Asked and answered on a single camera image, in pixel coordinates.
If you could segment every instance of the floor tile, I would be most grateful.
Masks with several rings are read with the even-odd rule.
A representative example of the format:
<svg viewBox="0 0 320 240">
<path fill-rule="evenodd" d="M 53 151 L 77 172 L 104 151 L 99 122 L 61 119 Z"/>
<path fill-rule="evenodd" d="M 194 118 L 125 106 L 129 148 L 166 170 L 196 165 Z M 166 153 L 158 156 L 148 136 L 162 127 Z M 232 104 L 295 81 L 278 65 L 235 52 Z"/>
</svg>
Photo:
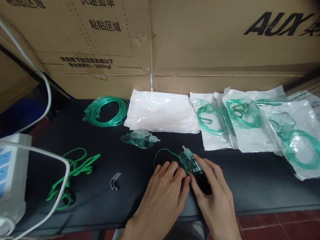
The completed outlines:
<svg viewBox="0 0 320 240">
<path fill-rule="evenodd" d="M 32 144 L 34 144 L 35 141 L 39 138 L 39 136 L 41 136 L 44 133 L 49 124 L 49 119 L 42 119 L 40 122 L 36 124 L 36 126 L 29 133 L 32 136 Z"/>
<path fill-rule="evenodd" d="M 55 238 L 55 240 L 91 240 L 92 232 L 75 232 L 68 233 L 60 238 Z"/>
<path fill-rule="evenodd" d="M 313 210 L 277 213 L 281 223 L 314 220 Z"/>
<path fill-rule="evenodd" d="M 318 221 L 284 224 L 283 227 L 290 240 L 320 239 L 320 223 Z"/>
<path fill-rule="evenodd" d="M 313 210 L 313 215 L 315 218 L 320 219 L 320 209 Z"/>
<path fill-rule="evenodd" d="M 212 235 L 211 235 L 211 233 L 210 233 L 209 236 L 208 236 L 208 240 L 214 240 L 213 237 L 212 237 Z"/>
<path fill-rule="evenodd" d="M 288 240 L 281 226 L 256 228 L 243 231 L 245 240 Z"/>
<path fill-rule="evenodd" d="M 104 240 L 112 240 L 115 229 L 107 230 L 106 235 L 104 236 Z"/>
<path fill-rule="evenodd" d="M 277 216 L 272 214 L 250 215 L 238 217 L 241 229 L 263 227 L 268 225 L 280 224 Z"/>
</svg>

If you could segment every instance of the dashed line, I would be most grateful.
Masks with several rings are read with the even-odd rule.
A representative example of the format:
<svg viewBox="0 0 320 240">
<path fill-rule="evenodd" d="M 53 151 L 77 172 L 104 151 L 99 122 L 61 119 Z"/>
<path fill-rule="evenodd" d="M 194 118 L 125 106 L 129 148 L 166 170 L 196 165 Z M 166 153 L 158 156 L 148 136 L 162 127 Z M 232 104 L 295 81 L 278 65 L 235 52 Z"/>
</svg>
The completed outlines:
<svg viewBox="0 0 320 240">
<path fill-rule="evenodd" d="M 79 54 L 79 55 L 93 55 L 92 53 L 72 53 L 72 52 L 53 52 L 53 51 L 36 51 L 40 53 L 63 53 L 63 54 Z M 132 56 L 125 56 L 125 55 L 110 55 L 110 54 L 99 54 L 97 53 L 96 55 L 99 56 L 111 56 L 111 57 L 132 57 Z"/>
<path fill-rule="evenodd" d="M 77 13 L 77 9 L 74 7 L 73 2 L 71 2 L 71 4 L 72 4 L 72 6 L 73 6 L 73 9 L 74 9 L 74 11 L 75 11 L 75 14 L 77 14 L 77 16 L 79 16 L 79 14 Z M 81 29 L 80 24 L 82 24 L 82 25 L 83 25 L 83 23 L 82 23 L 81 18 L 79 18 L 79 20 L 80 20 L 80 24 L 79 24 L 79 22 L 78 22 L 78 21 L 77 21 L 77 19 L 76 19 L 76 16 L 73 14 L 73 10 L 71 9 L 71 6 L 70 6 L 68 3 L 67 3 L 67 6 L 69 7 L 70 12 L 72 12 L 72 16 L 75 18 L 75 21 L 76 21 L 76 23 L 78 24 L 80 31 L 82 32 L 82 29 Z M 84 28 L 84 31 L 85 31 L 85 33 L 87 34 L 87 36 L 89 36 L 89 34 L 88 34 L 88 32 L 87 32 L 87 30 L 86 30 L 86 28 L 85 28 L 85 26 L 84 26 L 84 25 L 83 25 L 83 28 Z M 90 40 L 90 42 L 91 42 L 91 45 L 90 45 L 90 43 L 88 42 L 88 40 L 87 40 L 87 38 L 86 38 L 86 37 L 85 37 L 85 39 L 86 39 L 87 44 L 88 44 L 88 46 L 90 47 L 90 49 L 91 49 L 92 53 L 94 54 L 94 51 L 93 51 L 93 49 L 92 49 L 91 45 L 93 46 L 94 50 L 95 50 L 95 51 L 96 51 L 96 53 L 97 53 L 96 48 L 95 48 L 95 47 L 94 47 L 94 45 L 92 44 L 92 41 Z"/>
<path fill-rule="evenodd" d="M 129 28 L 128 28 L 128 23 L 127 23 L 126 11 L 124 10 L 124 7 L 123 7 L 123 12 L 124 12 L 125 20 L 126 20 L 126 26 L 127 26 L 127 30 L 128 30 L 129 43 L 130 43 L 131 53 L 132 53 L 132 57 L 133 57 L 132 44 L 131 44 L 131 39 L 130 39 L 130 34 L 129 34 Z"/>
<path fill-rule="evenodd" d="M 71 2 L 71 4 L 73 5 L 73 9 L 75 10 L 75 13 L 76 13 L 77 16 L 79 17 L 79 14 L 77 13 L 77 9 L 74 7 L 73 2 Z M 67 3 L 67 6 L 69 7 L 70 12 L 73 13 L 73 11 L 71 10 L 71 7 L 69 6 L 68 3 Z M 84 30 L 85 30 L 85 33 L 87 34 L 87 37 L 89 38 L 89 41 L 90 41 L 91 45 L 93 46 L 93 48 L 94 48 L 94 50 L 95 50 L 95 52 L 96 52 L 97 55 L 99 55 L 99 56 L 111 56 L 111 57 L 133 57 L 132 44 L 131 44 L 131 39 L 130 39 L 130 34 L 129 34 L 129 28 L 128 28 L 128 23 L 127 23 L 127 18 L 126 18 L 126 13 L 125 13 L 125 9 L 124 9 L 124 8 L 123 8 L 123 12 L 124 12 L 125 21 L 126 21 L 126 26 L 127 26 L 127 30 L 128 30 L 128 37 L 129 37 L 129 43 L 130 43 L 130 47 L 131 47 L 132 56 L 99 54 L 99 53 L 97 52 L 94 44 L 92 43 L 92 40 L 91 40 L 91 38 L 90 38 L 90 36 L 89 36 L 89 33 L 87 32 L 84 24 L 82 23 L 81 18 L 79 17 L 80 23 L 82 24 L 82 26 L 83 26 L 83 28 L 84 28 Z M 92 49 L 92 47 L 91 47 L 91 45 L 90 45 L 90 43 L 89 43 L 89 41 L 87 40 L 87 38 L 86 38 L 86 37 L 84 37 L 84 38 L 86 39 L 86 41 L 87 41 L 90 49 L 92 50 L 92 52 L 94 52 L 93 49 Z M 74 53 L 74 52 L 54 52 L 54 51 L 36 51 L 36 52 L 39 52 L 39 53 L 79 54 L 79 55 L 92 55 L 92 54 L 93 54 L 93 55 L 94 55 L 94 53 Z"/>
</svg>

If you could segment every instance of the power strip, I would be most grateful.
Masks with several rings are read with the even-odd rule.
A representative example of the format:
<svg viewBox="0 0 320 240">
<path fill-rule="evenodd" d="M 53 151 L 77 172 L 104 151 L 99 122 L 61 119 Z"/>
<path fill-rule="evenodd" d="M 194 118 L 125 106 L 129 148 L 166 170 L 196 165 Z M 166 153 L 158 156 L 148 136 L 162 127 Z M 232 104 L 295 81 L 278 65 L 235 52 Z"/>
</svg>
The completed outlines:
<svg viewBox="0 0 320 240">
<path fill-rule="evenodd" d="M 31 146 L 32 137 L 17 133 L 1 140 Z M 18 223 L 26 210 L 24 201 L 29 150 L 13 146 L 0 147 L 0 215 Z M 10 230 L 8 222 L 0 219 L 0 235 Z"/>
</svg>

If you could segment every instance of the white plastic bag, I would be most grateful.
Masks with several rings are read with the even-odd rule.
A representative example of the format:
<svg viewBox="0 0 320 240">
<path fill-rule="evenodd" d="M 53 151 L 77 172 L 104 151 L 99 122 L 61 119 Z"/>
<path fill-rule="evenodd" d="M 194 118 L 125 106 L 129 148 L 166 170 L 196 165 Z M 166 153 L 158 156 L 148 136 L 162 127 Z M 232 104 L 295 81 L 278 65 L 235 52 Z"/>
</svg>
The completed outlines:
<svg viewBox="0 0 320 240">
<path fill-rule="evenodd" d="M 258 106 L 277 106 L 290 102 L 284 93 L 282 85 L 269 91 L 249 91 L 247 97 L 251 98 Z"/>
<path fill-rule="evenodd" d="M 224 103 L 222 102 L 222 98 L 223 98 L 224 95 L 222 93 L 215 92 L 213 94 L 213 96 L 217 100 L 218 106 L 220 108 L 220 111 L 221 111 L 221 113 L 223 115 L 223 118 L 225 120 L 226 126 L 228 128 L 228 133 L 229 133 L 229 139 L 230 139 L 230 142 L 231 142 L 231 146 L 232 146 L 233 149 L 239 149 L 237 136 L 236 136 L 236 133 L 234 131 L 230 116 L 228 114 L 227 108 L 225 107 Z"/>
<path fill-rule="evenodd" d="M 190 92 L 190 100 L 200 124 L 204 150 L 231 148 L 228 129 L 213 94 Z"/>
<path fill-rule="evenodd" d="M 200 127 L 187 95 L 138 92 L 130 99 L 127 119 L 130 130 L 199 133 Z"/>
<path fill-rule="evenodd" d="M 248 95 L 252 92 L 229 90 L 222 98 L 227 107 L 241 152 L 273 152 L 276 144 L 261 111 Z"/>
<path fill-rule="evenodd" d="M 320 121 L 320 98 L 308 91 L 297 91 L 288 96 L 291 101 L 308 100 L 318 120 Z"/>
<path fill-rule="evenodd" d="M 300 180 L 320 177 L 320 123 L 306 100 L 260 107 Z"/>
</svg>

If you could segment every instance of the cardboard box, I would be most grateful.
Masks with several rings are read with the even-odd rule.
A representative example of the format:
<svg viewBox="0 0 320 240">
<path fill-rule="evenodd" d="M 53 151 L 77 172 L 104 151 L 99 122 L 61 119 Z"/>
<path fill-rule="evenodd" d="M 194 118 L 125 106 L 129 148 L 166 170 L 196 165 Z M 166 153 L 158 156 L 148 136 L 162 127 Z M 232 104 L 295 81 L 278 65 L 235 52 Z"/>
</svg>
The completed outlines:
<svg viewBox="0 0 320 240">
<path fill-rule="evenodd" d="M 97 74 L 49 73 L 54 81 L 77 99 L 117 96 L 130 99 L 132 90 L 150 91 L 150 76 L 106 76 Z"/>
<path fill-rule="evenodd" d="M 2 113 L 34 89 L 38 82 L 1 51 L 0 62 L 0 113 Z"/>
<path fill-rule="evenodd" d="M 151 16 L 155 75 L 293 74 L 319 66 L 315 1 L 151 0 Z"/>
<path fill-rule="evenodd" d="M 150 74 L 146 1 L 9 0 L 0 13 L 45 72 Z"/>
<path fill-rule="evenodd" d="M 312 0 L 0 2 L 28 56 L 76 98 L 289 84 L 320 66 L 318 12 Z M 22 59 L 2 29 L 0 44 Z"/>
</svg>

